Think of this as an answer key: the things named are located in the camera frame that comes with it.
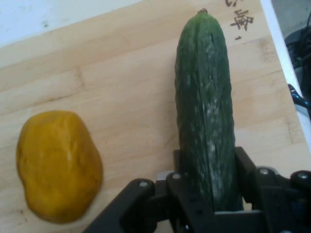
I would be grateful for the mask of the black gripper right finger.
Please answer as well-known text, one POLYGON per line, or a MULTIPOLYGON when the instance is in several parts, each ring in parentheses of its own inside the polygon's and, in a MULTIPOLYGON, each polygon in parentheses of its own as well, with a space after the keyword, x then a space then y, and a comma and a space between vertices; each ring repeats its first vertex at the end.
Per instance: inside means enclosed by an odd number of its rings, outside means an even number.
POLYGON ((239 190, 259 210, 267 233, 311 231, 311 173, 299 170, 289 178, 274 168, 256 166, 242 147, 235 147, 239 190))

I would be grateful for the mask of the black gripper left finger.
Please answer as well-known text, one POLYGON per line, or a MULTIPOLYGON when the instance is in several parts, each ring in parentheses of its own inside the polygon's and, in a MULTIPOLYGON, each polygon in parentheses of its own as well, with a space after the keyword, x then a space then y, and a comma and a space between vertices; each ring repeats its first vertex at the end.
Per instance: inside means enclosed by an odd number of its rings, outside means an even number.
POLYGON ((206 230, 203 219, 213 213, 187 183, 184 157, 174 150, 174 171, 161 172, 153 182, 132 180, 87 226, 86 233, 153 233, 169 220, 175 233, 206 230))

